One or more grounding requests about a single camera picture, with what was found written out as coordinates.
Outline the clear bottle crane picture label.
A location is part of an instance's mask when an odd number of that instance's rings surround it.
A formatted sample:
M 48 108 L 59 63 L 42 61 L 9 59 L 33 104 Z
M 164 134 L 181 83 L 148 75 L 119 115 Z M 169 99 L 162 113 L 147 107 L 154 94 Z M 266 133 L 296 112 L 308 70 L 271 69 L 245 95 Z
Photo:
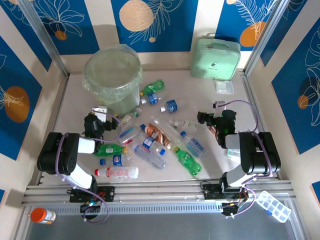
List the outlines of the clear bottle crane picture label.
M 122 120 L 121 123 L 122 125 L 126 125 L 129 122 L 134 121 L 135 119 L 137 119 L 142 113 L 142 110 L 139 107 L 136 107 L 131 113 L 126 114 Z

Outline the clear bottle green print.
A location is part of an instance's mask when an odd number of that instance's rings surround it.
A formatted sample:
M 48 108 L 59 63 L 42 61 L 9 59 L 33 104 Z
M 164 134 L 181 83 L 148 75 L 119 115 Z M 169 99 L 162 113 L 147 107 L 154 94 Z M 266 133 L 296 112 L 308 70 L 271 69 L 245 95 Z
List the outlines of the clear bottle green print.
M 170 118 L 168 123 L 175 129 L 197 130 L 198 124 L 188 120 L 177 120 Z

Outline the clear bottle blue cap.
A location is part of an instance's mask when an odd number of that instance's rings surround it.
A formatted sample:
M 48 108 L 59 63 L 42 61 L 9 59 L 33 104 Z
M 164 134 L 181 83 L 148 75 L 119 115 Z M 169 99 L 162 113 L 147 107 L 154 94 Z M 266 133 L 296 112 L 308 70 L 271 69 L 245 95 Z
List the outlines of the clear bottle blue cap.
M 144 132 L 145 125 L 141 124 L 140 126 L 131 126 L 126 129 L 118 138 L 120 144 L 125 144 L 129 140 L 138 140 L 144 137 L 146 134 Z

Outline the green Sprite bottle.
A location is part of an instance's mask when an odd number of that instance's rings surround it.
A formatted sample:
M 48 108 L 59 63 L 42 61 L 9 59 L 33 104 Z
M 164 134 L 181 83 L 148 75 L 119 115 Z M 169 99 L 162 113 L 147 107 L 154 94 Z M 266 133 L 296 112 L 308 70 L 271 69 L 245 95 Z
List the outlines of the green Sprite bottle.
M 113 155 L 121 155 L 127 153 L 126 146 L 120 146 L 115 143 L 102 144 L 97 152 L 94 153 L 96 157 L 107 157 Z

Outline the clear bottle pale blue label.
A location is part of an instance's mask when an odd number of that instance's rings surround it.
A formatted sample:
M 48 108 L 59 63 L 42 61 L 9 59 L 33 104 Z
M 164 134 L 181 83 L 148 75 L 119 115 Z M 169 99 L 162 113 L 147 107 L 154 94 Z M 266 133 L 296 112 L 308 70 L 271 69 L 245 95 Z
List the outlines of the clear bottle pale blue label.
M 206 149 L 192 134 L 182 131 L 180 135 L 184 145 L 194 157 L 201 158 L 206 155 Z

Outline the small crushed blue-label bottle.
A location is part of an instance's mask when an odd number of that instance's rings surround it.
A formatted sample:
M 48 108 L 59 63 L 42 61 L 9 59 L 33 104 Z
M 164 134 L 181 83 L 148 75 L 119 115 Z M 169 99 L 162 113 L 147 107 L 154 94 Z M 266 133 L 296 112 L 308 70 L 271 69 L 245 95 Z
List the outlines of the small crushed blue-label bottle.
M 165 103 L 165 105 L 160 107 L 160 112 L 168 112 L 168 113 L 174 113 L 178 111 L 178 104 L 177 102 L 173 100 L 169 100 Z
M 140 102 L 142 105 L 149 103 L 150 105 L 157 104 L 159 101 L 159 96 L 157 93 L 149 93 L 140 98 Z

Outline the long clear square bottle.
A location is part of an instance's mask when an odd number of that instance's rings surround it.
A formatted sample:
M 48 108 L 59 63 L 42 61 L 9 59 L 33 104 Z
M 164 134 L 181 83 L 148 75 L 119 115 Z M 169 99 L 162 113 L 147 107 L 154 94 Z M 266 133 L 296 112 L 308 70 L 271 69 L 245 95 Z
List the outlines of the long clear square bottle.
M 171 142 L 180 142 L 182 136 L 166 120 L 153 116 L 152 122 L 170 139 Z

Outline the clear bottle dark blue label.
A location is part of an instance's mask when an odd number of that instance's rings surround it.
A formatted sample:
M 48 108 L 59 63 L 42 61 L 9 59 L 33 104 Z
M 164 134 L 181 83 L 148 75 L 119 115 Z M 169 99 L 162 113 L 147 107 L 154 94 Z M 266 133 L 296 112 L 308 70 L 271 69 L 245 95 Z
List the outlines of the clear bottle dark blue label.
M 122 153 L 101 158 L 99 164 L 105 167 L 130 167 L 133 165 L 133 158 L 126 153 Z

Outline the crushed bottle blue barcode label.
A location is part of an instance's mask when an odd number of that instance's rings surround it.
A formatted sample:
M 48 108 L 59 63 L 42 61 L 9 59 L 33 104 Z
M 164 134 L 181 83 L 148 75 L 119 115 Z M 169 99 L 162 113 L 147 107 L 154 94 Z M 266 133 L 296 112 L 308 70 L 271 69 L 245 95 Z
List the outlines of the crushed bottle blue barcode label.
M 144 139 L 144 141 L 142 142 L 142 146 L 152 153 L 158 154 L 160 156 L 163 156 L 166 153 L 164 146 L 150 136 L 147 136 Z

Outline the brown Nescafe coffee bottle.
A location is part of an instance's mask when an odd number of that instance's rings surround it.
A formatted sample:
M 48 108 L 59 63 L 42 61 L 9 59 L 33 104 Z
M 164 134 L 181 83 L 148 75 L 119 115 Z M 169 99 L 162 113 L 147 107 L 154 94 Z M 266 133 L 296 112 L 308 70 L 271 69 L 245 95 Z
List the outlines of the brown Nescafe coffee bottle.
M 152 139 L 156 140 L 158 143 L 165 146 L 167 149 L 171 149 L 172 141 L 165 135 L 163 131 L 161 131 L 157 126 L 149 123 L 145 128 L 144 132 L 151 137 Z

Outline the tall green soda bottle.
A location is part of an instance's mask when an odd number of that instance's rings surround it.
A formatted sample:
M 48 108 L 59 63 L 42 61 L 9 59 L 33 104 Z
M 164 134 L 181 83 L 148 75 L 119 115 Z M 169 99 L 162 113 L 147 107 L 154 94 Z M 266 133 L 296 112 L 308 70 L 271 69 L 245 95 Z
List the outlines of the tall green soda bottle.
M 201 165 L 187 151 L 181 150 L 178 146 L 173 151 L 177 155 L 178 161 L 192 176 L 196 176 L 202 170 Z

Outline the ribbed clear water bottle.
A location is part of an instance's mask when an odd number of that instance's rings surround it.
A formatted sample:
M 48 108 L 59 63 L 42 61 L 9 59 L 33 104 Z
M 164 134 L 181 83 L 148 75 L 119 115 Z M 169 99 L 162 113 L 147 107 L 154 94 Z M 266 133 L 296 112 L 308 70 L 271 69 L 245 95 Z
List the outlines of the ribbed clear water bottle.
M 160 156 L 156 155 L 153 152 L 150 152 L 148 149 L 143 147 L 142 145 L 134 144 L 132 146 L 134 153 L 144 160 L 146 163 L 150 164 L 151 166 L 162 170 L 166 166 L 166 162 Z

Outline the crushed green soda bottle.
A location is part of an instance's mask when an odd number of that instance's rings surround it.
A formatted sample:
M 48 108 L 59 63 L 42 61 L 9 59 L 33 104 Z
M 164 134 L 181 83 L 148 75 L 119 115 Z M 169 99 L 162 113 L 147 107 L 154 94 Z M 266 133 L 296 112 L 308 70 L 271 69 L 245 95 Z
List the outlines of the crushed green soda bottle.
M 163 90 L 165 88 L 165 84 L 162 79 L 158 79 L 148 85 L 146 85 L 141 91 L 140 96 L 145 96 L 148 94 L 152 94 L 155 92 L 158 92 L 160 90 Z

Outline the small clear plastic sachet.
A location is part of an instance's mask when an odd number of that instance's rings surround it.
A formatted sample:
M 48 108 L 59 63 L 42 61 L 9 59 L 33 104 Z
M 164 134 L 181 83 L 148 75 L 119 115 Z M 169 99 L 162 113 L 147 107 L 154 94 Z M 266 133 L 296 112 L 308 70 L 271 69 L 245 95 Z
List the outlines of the small clear plastic sachet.
M 215 81 L 216 92 L 218 94 L 233 94 L 234 87 L 231 81 L 223 81 L 223 80 L 216 80 Z

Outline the mint green zip case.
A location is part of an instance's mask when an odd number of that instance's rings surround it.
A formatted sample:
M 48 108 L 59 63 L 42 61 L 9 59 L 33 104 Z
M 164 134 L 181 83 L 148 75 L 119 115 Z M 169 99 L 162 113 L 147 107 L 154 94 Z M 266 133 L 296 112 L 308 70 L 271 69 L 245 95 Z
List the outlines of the mint green zip case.
M 235 37 L 209 32 L 195 43 L 190 72 L 193 77 L 229 81 L 241 59 Z

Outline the black connector block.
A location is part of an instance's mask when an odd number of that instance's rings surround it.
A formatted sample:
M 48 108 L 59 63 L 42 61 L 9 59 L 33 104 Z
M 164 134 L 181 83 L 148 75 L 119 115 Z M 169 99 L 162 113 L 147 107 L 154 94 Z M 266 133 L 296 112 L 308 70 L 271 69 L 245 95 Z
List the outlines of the black connector block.
M 84 203 L 80 206 L 81 214 L 99 213 L 100 211 L 101 211 L 100 205 L 90 205 L 89 203 Z
M 226 217 L 230 217 L 231 215 L 235 215 L 240 211 L 240 208 L 244 204 L 245 204 L 244 202 L 222 203 L 222 214 Z

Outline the clear compartment organizer box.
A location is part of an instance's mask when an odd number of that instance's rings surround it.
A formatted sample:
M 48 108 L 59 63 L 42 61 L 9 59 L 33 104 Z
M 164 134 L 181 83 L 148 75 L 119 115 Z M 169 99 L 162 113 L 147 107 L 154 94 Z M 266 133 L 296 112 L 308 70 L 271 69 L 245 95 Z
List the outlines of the clear compartment organizer box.
M 291 215 L 290 208 L 265 190 L 259 194 L 255 202 L 280 223 L 285 223 Z

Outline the orange lid jar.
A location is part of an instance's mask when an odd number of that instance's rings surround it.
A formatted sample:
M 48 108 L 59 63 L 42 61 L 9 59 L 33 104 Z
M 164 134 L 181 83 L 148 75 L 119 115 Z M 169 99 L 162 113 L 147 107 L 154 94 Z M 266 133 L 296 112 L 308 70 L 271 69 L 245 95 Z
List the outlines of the orange lid jar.
M 56 220 L 57 214 L 43 207 L 35 208 L 30 214 L 30 220 L 34 223 L 50 225 Z

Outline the aluminium table side rail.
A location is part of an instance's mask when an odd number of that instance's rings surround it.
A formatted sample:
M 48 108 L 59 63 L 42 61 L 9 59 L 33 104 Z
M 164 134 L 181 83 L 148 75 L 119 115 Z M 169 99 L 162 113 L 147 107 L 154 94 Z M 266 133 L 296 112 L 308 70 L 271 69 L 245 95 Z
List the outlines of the aluminium table side rail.
M 36 126 L 40 130 L 40 124 L 43 124 L 43 128 L 38 134 L 37 148 L 33 154 L 35 167 L 33 168 L 29 185 L 36 186 L 40 184 L 42 173 L 38 170 L 37 160 L 49 133 L 53 132 L 56 128 L 69 78 L 69 76 L 60 77 L 55 85 L 51 84 L 48 90 L 42 94 L 44 99 L 37 103 L 36 110 L 39 112 L 40 119 L 36 121 Z
M 255 127 L 248 132 L 239 134 L 241 167 L 249 179 L 265 179 L 273 177 L 280 171 L 281 160 L 274 139 L 270 132 L 266 131 L 262 120 L 259 104 L 248 77 L 242 72 L 241 80 L 246 92 L 249 106 L 255 118 Z

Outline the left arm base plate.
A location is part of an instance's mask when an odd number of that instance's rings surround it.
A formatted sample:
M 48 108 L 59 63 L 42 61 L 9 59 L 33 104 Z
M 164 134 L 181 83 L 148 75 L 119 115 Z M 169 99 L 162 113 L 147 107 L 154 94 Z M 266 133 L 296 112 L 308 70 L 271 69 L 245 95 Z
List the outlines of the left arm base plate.
M 105 202 L 112 202 L 115 197 L 114 186 L 98 186 L 95 189 L 93 189 L 92 192 L 100 196 Z M 66 193 L 69 194 L 69 201 L 71 203 L 86 203 L 89 201 L 99 201 L 97 197 L 79 189 L 68 189 Z

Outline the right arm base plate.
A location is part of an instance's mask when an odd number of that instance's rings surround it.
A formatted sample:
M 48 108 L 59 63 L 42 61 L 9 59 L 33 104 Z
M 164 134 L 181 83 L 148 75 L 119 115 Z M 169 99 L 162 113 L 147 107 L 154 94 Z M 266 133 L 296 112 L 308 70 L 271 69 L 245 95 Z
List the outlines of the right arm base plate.
M 222 185 L 207 183 L 202 185 L 206 200 L 243 200 L 248 199 L 248 191 L 243 187 L 224 188 Z

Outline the aluminium mounting rail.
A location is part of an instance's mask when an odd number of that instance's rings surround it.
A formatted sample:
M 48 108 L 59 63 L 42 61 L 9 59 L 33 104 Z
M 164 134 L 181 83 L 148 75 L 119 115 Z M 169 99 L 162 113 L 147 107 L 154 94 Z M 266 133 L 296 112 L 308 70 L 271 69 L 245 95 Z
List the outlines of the aluminium mounting rail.
M 193 203 L 205 201 L 200 183 L 200 180 L 186 180 L 111 183 L 101 186 L 115 187 L 114 204 Z M 296 197 L 289 180 L 258 179 L 247 186 L 257 195 L 267 191 L 275 197 Z M 28 186 L 22 204 L 24 206 L 67 204 L 70 198 L 67 194 L 69 188 L 68 185 Z

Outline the aluminium frame post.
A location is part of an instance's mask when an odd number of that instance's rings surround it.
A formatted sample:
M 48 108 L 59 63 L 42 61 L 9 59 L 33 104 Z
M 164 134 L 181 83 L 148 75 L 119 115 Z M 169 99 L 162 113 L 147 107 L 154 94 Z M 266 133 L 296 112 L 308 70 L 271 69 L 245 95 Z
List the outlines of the aluminium frame post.
M 278 22 L 280 21 L 284 11 L 287 8 L 287 5 L 289 4 L 290 0 L 277 0 L 276 5 L 272 12 L 270 13 L 270 16 L 262 30 L 262 33 L 259 37 L 259 39 L 256 42 L 256 45 L 254 46 L 251 55 L 243 68 L 243 73 L 246 77 L 250 75 L 252 70 L 254 69 L 257 61 L 260 58 L 260 55 L 262 51 L 264 50 L 266 44 L 268 43 L 271 35 L 273 34 Z
M 45 48 L 46 52 L 55 63 L 62 75 L 68 80 L 70 73 L 65 67 L 58 49 L 56 48 L 53 40 L 51 39 L 49 33 L 47 32 L 43 22 L 41 21 L 39 15 L 37 14 L 35 8 L 29 0 L 17 0 L 20 9 L 22 10 L 24 16 L 28 20 L 33 31 L 37 35 L 41 44 Z

